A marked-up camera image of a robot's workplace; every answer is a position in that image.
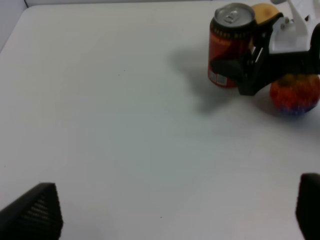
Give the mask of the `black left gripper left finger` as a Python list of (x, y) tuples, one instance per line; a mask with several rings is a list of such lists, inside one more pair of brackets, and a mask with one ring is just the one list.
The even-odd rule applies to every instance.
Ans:
[(64, 221), (55, 183), (39, 183), (0, 211), (2, 240), (58, 240)]

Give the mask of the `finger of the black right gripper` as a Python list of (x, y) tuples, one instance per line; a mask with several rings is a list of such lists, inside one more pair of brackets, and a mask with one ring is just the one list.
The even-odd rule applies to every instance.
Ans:
[(241, 56), (234, 59), (213, 58), (210, 61), (214, 73), (230, 78), (236, 82), (250, 80), (250, 56)]
[(255, 25), (252, 32), (252, 40), (255, 47), (263, 47), (269, 44), (273, 33), (273, 25), (283, 16), (283, 13), (279, 12), (270, 19)]

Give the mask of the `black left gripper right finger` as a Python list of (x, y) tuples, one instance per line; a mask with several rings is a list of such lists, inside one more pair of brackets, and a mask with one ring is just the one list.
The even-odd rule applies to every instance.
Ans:
[(300, 177), (295, 216), (305, 240), (320, 239), (320, 175)]

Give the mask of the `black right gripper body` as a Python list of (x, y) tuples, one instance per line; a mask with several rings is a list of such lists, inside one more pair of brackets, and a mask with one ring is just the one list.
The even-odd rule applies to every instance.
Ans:
[(286, 74), (319, 74), (320, 56), (311, 50), (305, 52), (290, 52), (271, 54), (266, 45), (256, 47), (261, 50), (250, 56), (248, 81), (237, 81), (239, 93), (244, 96), (254, 96), (259, 90)]

